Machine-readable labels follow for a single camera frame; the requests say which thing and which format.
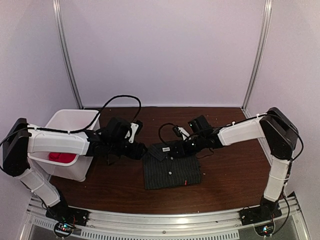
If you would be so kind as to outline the dark pinstriped shirt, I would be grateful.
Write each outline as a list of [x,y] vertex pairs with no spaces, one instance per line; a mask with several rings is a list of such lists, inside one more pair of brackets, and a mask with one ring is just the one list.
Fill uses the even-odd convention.
[[195,185],[202,181],[200,162],[195,155],[174,158],[163,143],[151,144],[142,157],[142,164],[146,190]]

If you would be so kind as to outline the red garment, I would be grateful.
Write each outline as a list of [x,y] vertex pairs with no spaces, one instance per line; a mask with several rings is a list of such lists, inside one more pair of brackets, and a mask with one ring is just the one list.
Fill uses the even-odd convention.
[[52,162],[62,163],[62,164],[69,164],[75,158],[76,154],[73,153],[58,153],[58,152],[51,152],[48,155],[48,159]]

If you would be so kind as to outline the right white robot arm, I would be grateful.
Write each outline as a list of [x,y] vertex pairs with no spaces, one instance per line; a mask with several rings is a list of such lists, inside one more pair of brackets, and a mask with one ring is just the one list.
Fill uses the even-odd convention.
[[256,216],[261,221],[268,220],[276,212],[275,204],[289,181],[296,160],[294,151],[300,140],[296,126],[277,107],[224,126],[210,125],[203,115],[189,121],[188,125],[192,134],[187,135],[181,130],[182,139],[169,144],[169,154],[173,158],[188,157],[204,149],[221,149],[251,140],[267,144],[271,167]]

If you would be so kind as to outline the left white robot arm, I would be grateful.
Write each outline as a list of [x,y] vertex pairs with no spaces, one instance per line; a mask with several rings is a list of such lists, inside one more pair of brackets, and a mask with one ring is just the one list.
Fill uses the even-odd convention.
[[136,142],[142,123],[128,122],[113,117],[97,130],[86,126],[78,130],[61,130],[38,127],[19,118],[8,135],[1,141],[1,170],[20,179],[36,194],[61,222],[72,218],[72,211],[63,202],[63,196],[43,175],[32,167],[28,155],[34,153],[63,153],[84,157],[107,157],[115,155],[139,160],[147,152],[145,144]]

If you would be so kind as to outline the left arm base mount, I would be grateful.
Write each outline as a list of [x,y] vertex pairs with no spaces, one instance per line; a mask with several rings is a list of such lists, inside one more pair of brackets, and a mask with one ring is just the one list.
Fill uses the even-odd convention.
[[47,208],[45,216],[72,226],[86,226],[89,211],[70,207],[65,199],[61,199],[56,205]]

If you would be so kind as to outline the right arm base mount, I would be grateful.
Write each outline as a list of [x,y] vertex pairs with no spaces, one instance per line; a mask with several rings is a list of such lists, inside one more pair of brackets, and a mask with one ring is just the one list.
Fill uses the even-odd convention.
[[238,213],[243,226],[271,221],[273,218],[282,216],[279,201],[271,201],[264,197],[260,199],[258,206],[246,206]]

